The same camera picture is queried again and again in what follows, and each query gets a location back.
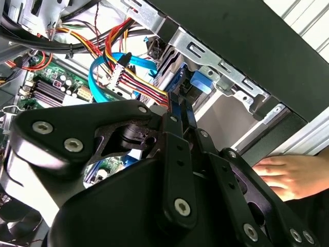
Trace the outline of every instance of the cable tie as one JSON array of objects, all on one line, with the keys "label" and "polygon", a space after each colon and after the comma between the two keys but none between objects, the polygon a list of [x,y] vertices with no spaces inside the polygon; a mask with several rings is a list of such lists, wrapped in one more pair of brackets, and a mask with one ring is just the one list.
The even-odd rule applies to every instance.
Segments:
[{"label": "cable tie", "polygon": [[74,55],[74,52],[73,52],[73,44],[70,43],[70,54],[69,54],[70,58],[73,58],[73,55]]}]

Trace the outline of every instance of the black side panel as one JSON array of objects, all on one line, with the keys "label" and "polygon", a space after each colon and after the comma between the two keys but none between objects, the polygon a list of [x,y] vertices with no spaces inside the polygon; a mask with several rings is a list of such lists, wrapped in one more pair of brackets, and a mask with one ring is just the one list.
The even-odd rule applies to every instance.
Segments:
[{"label": "black side panel", "polygon": [[262,0],[148,0],[307,121],[329,106],[329,66]]},{"label": "black side panel", "polygon": [[258,142],[243,153],[241,155],[242,158],[251,166],[256,164],[262,158],[274,151],[275,148],[288,140],[306,124],[307,122],[295,113],[289,113],[289,115],[275,125]]}]

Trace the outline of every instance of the yellow wire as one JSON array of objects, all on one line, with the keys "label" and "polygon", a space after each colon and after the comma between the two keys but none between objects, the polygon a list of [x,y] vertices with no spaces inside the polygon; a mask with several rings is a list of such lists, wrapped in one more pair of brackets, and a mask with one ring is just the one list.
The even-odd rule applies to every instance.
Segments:
[{"label": "yellow wire", "polygon": [[128,37],[128,29],[124,32],[124,53],[127,53],[127,37]]},{"label": "yellow wire", "polygon": [[[110,56],[108,54],[108,52],[106,51],[106,56],[115,64],[117,64],[117,60],[115,60],[112,56]],[[135,80],[139,81],[140,83],[144,84],[145,86],[148,86],[150,88],[152,88],[153,90],[157,91],[158,93],[161,93],[162,95],[167,95],[166,92],[154,87],[153,85],[149,84],[148,82],[144,81],[143,79],[139,78],[138,76],[136,76],[130,69],[125,68],[124,69],[129,75],[131,75]]]},{"label": "yellow wire", "polygon": [[76,35],[75,33],[73,32],[69,32],[70,30],[67,29],[67,28],[57,28],[57,30],[60,30],[60,31],[63,31],[63,32],[66,32],[66,33],[69,33],[70,35],[76,37],[82,44],[84,44],[88,49],[89,51],[94,55],[95,58],[97,58],[97,54],[94,53],[94,51],[91,49],[91,47],[79,36],[79,35]]}]

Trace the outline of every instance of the black robotic arm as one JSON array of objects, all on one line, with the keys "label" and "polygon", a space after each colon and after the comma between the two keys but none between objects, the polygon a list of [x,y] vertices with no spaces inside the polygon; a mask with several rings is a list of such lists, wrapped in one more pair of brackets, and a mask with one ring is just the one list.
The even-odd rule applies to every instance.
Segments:
[{"label": "black robotic arm", "polygon": [[[169,102],[162,116],[129,100],[15,119],[11,157],[56,195],[76,188],[87,164],[143,151],[131,167],[58,203],[45,245],[319,246],[238,153],[216,150],[188,102]],[[3,173],[19,183],[10,171],[7,161]]]}]

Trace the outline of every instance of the wire bundle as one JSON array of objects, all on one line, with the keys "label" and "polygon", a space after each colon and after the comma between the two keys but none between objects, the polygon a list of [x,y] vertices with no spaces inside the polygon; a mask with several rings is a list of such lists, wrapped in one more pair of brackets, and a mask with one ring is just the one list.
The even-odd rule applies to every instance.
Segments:
[{"label": "wire bundle", "polygon": [[[22,66],[22,69],[29,70],[29,71],[38,71],[38,70],[45,69],[51,63],[52,54],[49,55],[47,62],[46,62],[46,53],[42,52],[42,55],[43,55],[42,60],[37,65],[31,66],[31,67]],[[17,67],[17,65],[12,61],[7,61],[6,64],[11,68]]]},{"label": "wire bundle", "polygon": [[[134,21],[129,18],[121,25],[114,27],[108,37],[105,40],[105,51],[103,53],[103,61],[107,66],[110,73],[112,73],[117,64],[117,60],[112,57],[112,45],[120,38],[128,28],[134,23]],[[153,99],[158,105],[168,105],[167,94],[164,91],[152,86],[146,81],[142,80],[138,76],[136,76],[131,70],[128,68],[124,68],[124,72],[119,80],[119,83],[122,83],[132,90],[139,92],[140,94],[147,96]]]},{"label": "wire bundle", "polygon": [[[29,71],[38,71],[48,66],[52,59],[52,53],[68,54],[72,56],[74,53],[87,52],[90,53],[94,59],[97,59],[98,57],[104,58],[104,63],[100,63],[98,66],[101,66],[103,70],[108,74],[108,76],[111,77],[117,64],[117,60],[112,56],[112,46],[117,41],[119,41],[119,38],[123,36],[126,41],[127,37],[152,33],[149,30],[131,31],[131,28],[135,25],[135,22],[131,18],[125,20],[122,24],[102,34],[99,32],[96,26],[93,26],[88,22],[74,19],[64,22],[63,27],[57,28],[56,32],[64,32],[70,34],[79,41],[79,44],[63,44],[60,42],[43,39],[40,36],[33,36],[29,32],[17,26],[16,23],[13,23],[13,21],[8,19],[6,15],[3,15],[3,19],[5,20],[5,26],[1,25],[0,27],[0,37],[42,52],[43,58],[40,63],[30,67],[22,66],[22,69]],[[70,24],[72,22],[79,22],[81,24]],[[94,32],[96,38],[88,40],[72,30],[78,30],[85,27]],[[47,62],[45,52],[51,53]],[[17,67],[17,65],[11,61],[8,61],[7,65],[10,67]],[[120,76],[118,83],[122,83],[125,86],[131,88],[133,91],[153,99],[157,104],[168,104],[166,92],[157,89],[156,87],[137,77],[128,68],[124,69],[124,72]]]}]

